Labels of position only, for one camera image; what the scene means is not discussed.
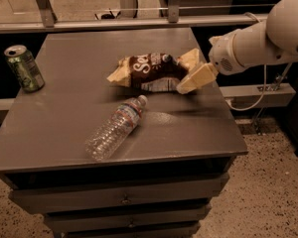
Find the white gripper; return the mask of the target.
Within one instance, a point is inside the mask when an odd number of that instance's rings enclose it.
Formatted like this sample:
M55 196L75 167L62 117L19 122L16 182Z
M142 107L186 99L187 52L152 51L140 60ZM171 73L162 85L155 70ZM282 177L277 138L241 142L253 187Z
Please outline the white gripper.
M210 62L200 62L192 68L176 86L179 93L187 94L199 89L215 81L219 73L224 75L238 73L238 62L233 53L233 38L235 34L236 31L233 31L222 36L209 38L209 42L212 45L209 52Z

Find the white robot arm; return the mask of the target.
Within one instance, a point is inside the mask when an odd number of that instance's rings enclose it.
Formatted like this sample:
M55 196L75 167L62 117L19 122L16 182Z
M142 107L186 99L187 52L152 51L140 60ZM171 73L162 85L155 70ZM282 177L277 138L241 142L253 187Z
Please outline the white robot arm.
M213 82L219 74L233 75L258 65L298 61L298 0L281 0L266 20L212 37L210 43L210 61L190 70L177 85L179 93Z

